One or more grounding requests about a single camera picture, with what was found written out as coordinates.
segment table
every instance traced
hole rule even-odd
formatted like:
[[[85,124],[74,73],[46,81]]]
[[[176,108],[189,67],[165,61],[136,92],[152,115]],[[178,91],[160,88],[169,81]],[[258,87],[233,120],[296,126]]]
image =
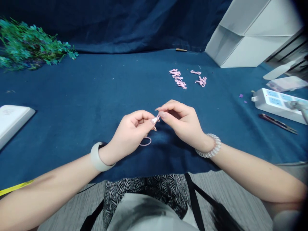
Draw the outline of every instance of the table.
[[[181,71],[187,90],[169,70]],[[194,81],[202,72],[207,85]],[[267,113],[298,130],[294,135],[258,117],[251,90],[266,87],[266,64],[256,68],[219,68],[205,53],[162,50],[138,54],[82,54],[76,60],[36,71],[0,73],[0,105],[35,109],[36,114],[0,151],[0,189],[34,179],[109,142],[128,113],[154,109],[175,99],[196,109],[206,133],[271,163],[307,161],[306,125]],[[307,98],[307,89],[290,94]],[[100,174],[93,182],[169,173],[199,173],[219,168],[199,157],[160,122],[152,143]]]

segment green leaves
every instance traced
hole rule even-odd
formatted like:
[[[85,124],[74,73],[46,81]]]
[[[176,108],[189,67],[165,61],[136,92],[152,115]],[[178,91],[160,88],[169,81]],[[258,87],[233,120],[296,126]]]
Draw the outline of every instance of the green leaves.
[[[5,52],[0,56],[0,67],[7,70],[36,70],[44,63],[57,65],[66,54],[72,59],[79,56],[68,42],[58,41],[57,35],[50,36],[36,25],[0,19],[0,27]]]

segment pink cord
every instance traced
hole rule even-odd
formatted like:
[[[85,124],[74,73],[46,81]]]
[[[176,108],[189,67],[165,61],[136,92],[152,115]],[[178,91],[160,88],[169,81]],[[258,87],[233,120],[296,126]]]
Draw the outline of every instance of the pink cord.
[[[197,75],[201,74],[201,72],[195,72],[194,70],[191,70],[190,73],[194,73],[194,74],[197,74]]]
[[[177,69],[173,69],[173,70],[169,71],[169,74],[173,74],[172,77],[175,77],[175,76],[180,76],[181,72],[178,72]]]
[[[187,89],[187,87],[185,87],[186,86],[185,82],[182,82],[182,81],[177,80],[177,79],[175,79],[174,81],[176,82],[177,85],[179,85],[179,87],[182,87],[183,89]]]
[[[156,116],[156,118],[157,118],[157,120],[159,120],[159,118],[160,118],[159,113],[158,113],[158,115]],[[149,138],[149,137],[145,137],[145,139],[149,139],[149,140],[150,140],[150,143],[152,142],[152,139]],[[148,144],[139,144],[139,145],[140,145],[140,146],[148,146],[150,143],[148,143]]]
[[[196,80],[195,83],[199,83],[202,87],[206,85],[206,77],[204,76],[203,79],[201,79],[201,76],[199,76],[199,80]]]
[[[150,143],[152,142],[151,138],[149,138],[149,137],[145,137],[145,139],[149,139],[149,140],[150,140]],[[150,143],[148,143],[148,144],[139,144],[139,145],[140,145],[140,146],[148,146]]]
[[[169,71],[169,74],[173,74],[172,77],[174,78],[174,81],[179,87],[182,87],[183,89],[187,89],[187,87],[185,87],[186,83],[181,81],[183,79],[183,77],[180,77],[181,72],[177,71],[177,69],[173,69]]]

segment forearm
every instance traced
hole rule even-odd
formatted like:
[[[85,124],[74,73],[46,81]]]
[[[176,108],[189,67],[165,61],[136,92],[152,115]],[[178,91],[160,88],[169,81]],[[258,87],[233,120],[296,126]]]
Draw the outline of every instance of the forearm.
[[[88,154],[10,193],[0,200],[0,230],[30,230],[40,225],[99,173]]]
[[[307,187],[279,167],[222,144],[211,160],[261,200],[277,203],[301,202]]]

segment yellow measuring tape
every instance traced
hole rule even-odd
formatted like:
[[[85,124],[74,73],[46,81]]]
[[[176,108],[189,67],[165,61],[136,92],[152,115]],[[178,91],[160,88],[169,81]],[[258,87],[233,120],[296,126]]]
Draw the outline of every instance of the yellow measuring tape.
[[[7,193],[10,193],[10,192],[12,192],[12,191],[15,191],[15,190],[17,190],[17,189],[20,189],[20,188],[22,188],[22,187],[24,187],[24,186],[27,186],[27,185],[31,184],[33,181],[34,181],[34,180],[30,180],[30,181],[27,181],[27,182],[25,182],[25,183],[15,185],[15,186],[13,186],[13,187],[11,187],[11,188],[7,188],[7,189],[4,189],[4,190],[0,190],[0,196],[2,196],[2,195],[4,195],[4,194],[7,194]]]

